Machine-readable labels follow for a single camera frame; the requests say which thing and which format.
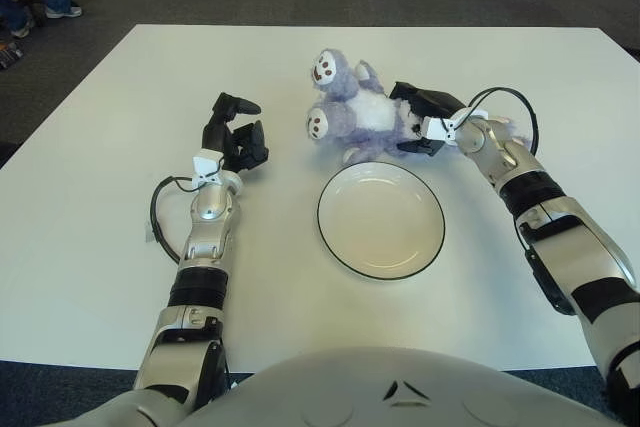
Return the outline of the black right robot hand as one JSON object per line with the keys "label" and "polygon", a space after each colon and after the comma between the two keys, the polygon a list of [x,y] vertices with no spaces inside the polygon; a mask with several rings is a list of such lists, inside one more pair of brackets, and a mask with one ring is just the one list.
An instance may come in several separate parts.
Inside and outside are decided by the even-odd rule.
{"label": "black right robot hand", "polygon": [[396,82],[389,97],[408,104],[404,122],[406,134],[397,149],[403,153],[434,156],[444,145],[443,140],[428,140],[419,136],[421,122],[426,117],[449,119],[465,105],[449,93],[418,88],[407,82]]}

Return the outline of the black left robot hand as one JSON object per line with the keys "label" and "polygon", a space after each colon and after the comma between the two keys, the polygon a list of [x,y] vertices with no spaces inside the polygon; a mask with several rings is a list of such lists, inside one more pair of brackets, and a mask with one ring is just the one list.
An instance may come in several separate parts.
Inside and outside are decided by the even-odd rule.
{"label": "black left robot hand", "polygon": [[222,169],[238,173],[251,170],[268,160],[264,130],[260,120],[231,130],[228,123],[238,114],[258,115],[261,107],[241,97],[222,92],[205,125],[201,147],[222,154]]}

